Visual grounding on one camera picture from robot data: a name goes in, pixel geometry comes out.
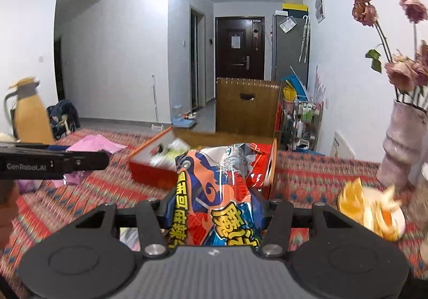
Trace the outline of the person's left hand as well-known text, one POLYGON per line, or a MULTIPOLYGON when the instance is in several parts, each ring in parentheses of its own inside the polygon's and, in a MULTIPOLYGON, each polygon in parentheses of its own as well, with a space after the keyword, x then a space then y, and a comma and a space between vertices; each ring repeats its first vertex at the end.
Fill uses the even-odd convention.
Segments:
POLYGON ((13 232, 13 221, 19 213, 17 198, 20 189, 15 181, 1 181, 1 184, 6 185, 6 189, 1 188, 1 252, 3 252, 13 232))

